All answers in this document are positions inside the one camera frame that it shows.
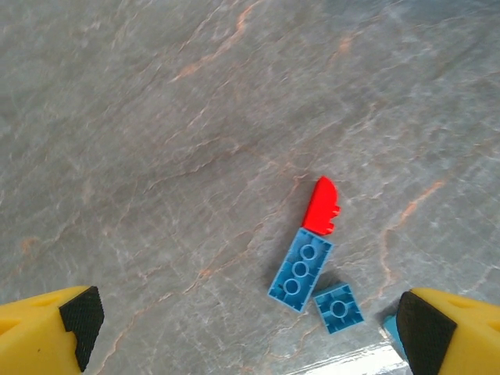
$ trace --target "small blue lego piece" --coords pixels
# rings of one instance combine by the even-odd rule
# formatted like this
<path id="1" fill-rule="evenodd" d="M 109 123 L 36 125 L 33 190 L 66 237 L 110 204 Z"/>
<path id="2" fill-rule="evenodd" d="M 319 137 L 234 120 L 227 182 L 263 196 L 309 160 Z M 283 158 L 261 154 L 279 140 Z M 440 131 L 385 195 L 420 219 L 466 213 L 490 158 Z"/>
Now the small blue lego piece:
<path id="1" fill-rule="evenodd" d="M 392 336 L 396 351 L 405 361 L 407 361 L 408 359 L 406 358 L 405 349 L 403 348 L 403 344 L 401 343 L 401 339 L 399 338 L 398 326 L 396 325 L 396 316 L 389 316 L 384 321 L 384 328 Z"/>
<path id="2" fill-rule="evenodd" d="M 313 297 L 329 334 L 364 321 L 346 283 L 315 292 Z"/>
<path id="3" fill-rule="evenodd" d="M 333 248 L 330 242 L 300 228 L 267 294 L 299 313 L 304 311 Z"/>

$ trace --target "blue 2x4 brick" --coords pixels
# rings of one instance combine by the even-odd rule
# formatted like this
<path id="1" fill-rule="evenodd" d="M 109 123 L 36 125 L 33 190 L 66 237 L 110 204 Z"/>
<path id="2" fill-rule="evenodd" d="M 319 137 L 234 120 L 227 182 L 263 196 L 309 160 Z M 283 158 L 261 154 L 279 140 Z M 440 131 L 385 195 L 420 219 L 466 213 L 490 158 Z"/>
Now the blue 2x4 brick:
<path id="1" fill-rule="evenodd" d="M 364 321 L 351 288 L 346 283 L 318 291 L 313 297 L 329 334 Z"/>
<path id="2" fill-rule="evenodd" d="M 267 294 L 299 313 L 304 311 L 333 248 L 330 242 L 300 228 Z"/>

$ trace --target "gray marble surface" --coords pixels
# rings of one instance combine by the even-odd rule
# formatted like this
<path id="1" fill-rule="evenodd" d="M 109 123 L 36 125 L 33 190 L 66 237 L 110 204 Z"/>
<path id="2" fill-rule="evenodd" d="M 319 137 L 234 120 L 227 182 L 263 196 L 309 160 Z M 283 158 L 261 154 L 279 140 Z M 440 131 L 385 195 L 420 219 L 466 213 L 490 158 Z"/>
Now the gray marble surface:
<path id="1" fill-rule="evenodd" d="M 1 7 L 0 303 L 97 285 L 86 373 L 319 374 L 411 287 L 500 303 L 500 2 Z M 322 174 L 331 336 L 266 295 Z"/>

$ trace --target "black rubber pad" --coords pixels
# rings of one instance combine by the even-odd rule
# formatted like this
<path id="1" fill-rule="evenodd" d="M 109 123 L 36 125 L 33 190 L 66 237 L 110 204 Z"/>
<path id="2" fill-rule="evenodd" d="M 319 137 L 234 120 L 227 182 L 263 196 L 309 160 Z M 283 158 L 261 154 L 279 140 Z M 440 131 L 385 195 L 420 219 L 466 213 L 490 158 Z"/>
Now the black rubber pad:
<path id="1" fill-rule="evenodd" d="M 97 287 L 90 287 L 77 297 L 59 307 L 66 332 L 77 337 L 78 366 L 82 372 L 91 358 L 95 340 L 104 321 L 104 310 Z"/>
<path id="2" fill-rule="evenodd" d="M 438 375 L 457 324 L 411 291 L 401 296 L 396 324 L 413 375 Z"/>

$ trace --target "red lego slope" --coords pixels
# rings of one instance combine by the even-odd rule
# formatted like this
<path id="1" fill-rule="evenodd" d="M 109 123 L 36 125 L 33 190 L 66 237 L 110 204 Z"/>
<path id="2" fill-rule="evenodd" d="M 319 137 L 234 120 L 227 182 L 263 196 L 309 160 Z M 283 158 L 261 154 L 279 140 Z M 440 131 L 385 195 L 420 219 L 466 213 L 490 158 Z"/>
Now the red lego slope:
<path id="1" fill-rule="evenodd" d="M 337 206 L 337 188 L 328 177 L 322 176 L 312 193 L 302 226 L 313 233 L 325 236 L 334 231 L 331 220 L 341 213 Z"/>

